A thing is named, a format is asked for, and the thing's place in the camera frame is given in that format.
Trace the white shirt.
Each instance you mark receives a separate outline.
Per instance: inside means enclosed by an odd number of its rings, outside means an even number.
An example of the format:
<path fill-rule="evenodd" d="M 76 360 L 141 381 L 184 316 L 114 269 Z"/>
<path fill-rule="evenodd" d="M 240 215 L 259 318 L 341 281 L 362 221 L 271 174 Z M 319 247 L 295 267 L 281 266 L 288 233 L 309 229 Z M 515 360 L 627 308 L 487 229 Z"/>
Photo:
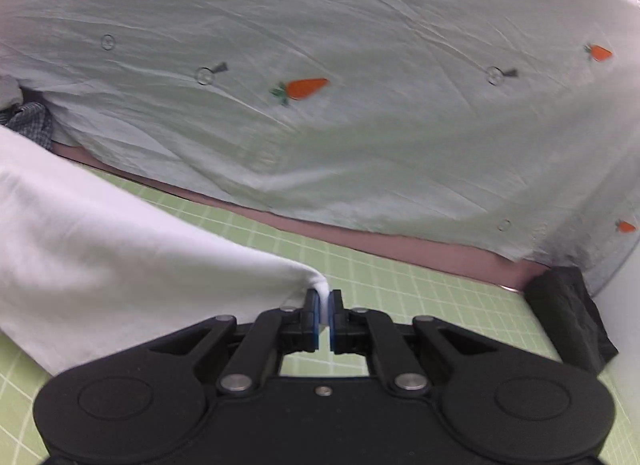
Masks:
<path fill-rule="evenodd" d="M 329 294 L 316 269 L 202 230 L 1 134 L 1 329 L 58 374 L 215 315 Z"/>

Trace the grey sweatshirt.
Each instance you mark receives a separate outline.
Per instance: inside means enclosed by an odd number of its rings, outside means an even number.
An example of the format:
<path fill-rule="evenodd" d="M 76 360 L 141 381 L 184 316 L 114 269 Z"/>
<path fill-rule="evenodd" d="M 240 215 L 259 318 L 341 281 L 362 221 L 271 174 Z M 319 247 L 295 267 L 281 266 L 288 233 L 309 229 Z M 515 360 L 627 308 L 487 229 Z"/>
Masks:
<path fill-rule="evenodd" d="M 0 76 L 0 111 L 21 107 L 24 102 L 22 88 L 18 81 L 9 75 Z"/>

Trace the carrot print storage bag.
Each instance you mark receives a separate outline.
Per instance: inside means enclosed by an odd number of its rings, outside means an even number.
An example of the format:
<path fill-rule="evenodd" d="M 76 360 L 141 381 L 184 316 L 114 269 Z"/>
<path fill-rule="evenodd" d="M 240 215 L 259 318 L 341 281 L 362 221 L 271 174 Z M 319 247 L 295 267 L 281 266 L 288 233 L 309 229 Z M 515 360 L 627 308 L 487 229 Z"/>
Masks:
<path fill-rule="evenodd" d="M 252 210 L 597 284 L 639 240 L 639 0 L 1 0 L 1 69 Z"/>

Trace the blue checkered shirt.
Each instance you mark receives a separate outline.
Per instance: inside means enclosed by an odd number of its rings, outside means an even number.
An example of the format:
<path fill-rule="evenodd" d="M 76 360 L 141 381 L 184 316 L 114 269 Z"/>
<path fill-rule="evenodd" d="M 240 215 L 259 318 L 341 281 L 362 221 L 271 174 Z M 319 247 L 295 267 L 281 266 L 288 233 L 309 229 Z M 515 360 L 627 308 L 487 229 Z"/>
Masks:
<path fill-rule="evenodd" d="M 53 121 L 48 109 L 40 102 L 26 102 L 2 110 L 1 125 L 43 149 L 52 150 Z"/>

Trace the pink bag base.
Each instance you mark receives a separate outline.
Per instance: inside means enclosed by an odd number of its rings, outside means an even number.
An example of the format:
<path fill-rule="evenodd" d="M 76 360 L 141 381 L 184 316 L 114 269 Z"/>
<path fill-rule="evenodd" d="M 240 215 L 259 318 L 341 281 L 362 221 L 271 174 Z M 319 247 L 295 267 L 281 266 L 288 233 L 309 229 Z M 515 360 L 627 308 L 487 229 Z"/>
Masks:
<path fill-rule="evenodd" d="M 125 178 L 137 184 L 163 191 L 177 198 L 222 208 L 245 218 L 256 220 L 269 227 L 289 233 L 311 237 L 311 239 L 332 243 L 341 247 L 373 256 L 411 263 L 411 265 L 431 270 L 467 277 L 488 284 L 504 286 L 508 289 L 523 289 L 534 277 L 544 274 L 548 268 L 530 260 L 511 261 L 484 249 L 438 243 L 417 239 L 416 237 L 398 237 L 398 235 L 380 234 L 332 227 L 317 222 L 285 218 L 275 214 L 252 210 L 221 200 L 203 196 L 189 190 L 162 184 L 160 181 L 116 170 L 95 159 L 82 147 L 71 147 L 55 142 L 53 152 L 66 160 L 86 165 L 96 170 Z"/>

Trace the green grid cutting mat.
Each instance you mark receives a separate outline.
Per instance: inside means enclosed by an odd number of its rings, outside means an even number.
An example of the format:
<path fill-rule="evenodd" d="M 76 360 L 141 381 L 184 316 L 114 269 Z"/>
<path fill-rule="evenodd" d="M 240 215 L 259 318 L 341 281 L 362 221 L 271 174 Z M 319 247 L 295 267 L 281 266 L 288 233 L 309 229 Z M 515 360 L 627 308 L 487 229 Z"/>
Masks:
<path fill-rule="evenodd" d="M 97 170 L 96 176 L 195 227 L 320 270 L 346 306 L 370 306 L 407 323 L 436 315 L 497 341 L 554 358 L 556 352 L 520 293 L 398 263 L 288 233 L 215 206 L 196 204 Z M 38 464 L 47 455 L 32 421 L 32 399 L 48 374 L 10 341 L 1 340 L 1 460 Z"/>

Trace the black folded garment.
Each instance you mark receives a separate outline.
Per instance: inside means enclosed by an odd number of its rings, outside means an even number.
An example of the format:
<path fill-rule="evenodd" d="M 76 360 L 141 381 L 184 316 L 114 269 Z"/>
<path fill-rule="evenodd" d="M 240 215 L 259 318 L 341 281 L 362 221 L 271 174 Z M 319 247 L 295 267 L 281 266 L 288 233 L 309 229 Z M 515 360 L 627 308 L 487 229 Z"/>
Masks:
<path fill-rule="evenodd" d="M 618 355 L 578 268 L 554 267 L 534 277 L 524 298 L 564 363 L 599 375 Z"/>

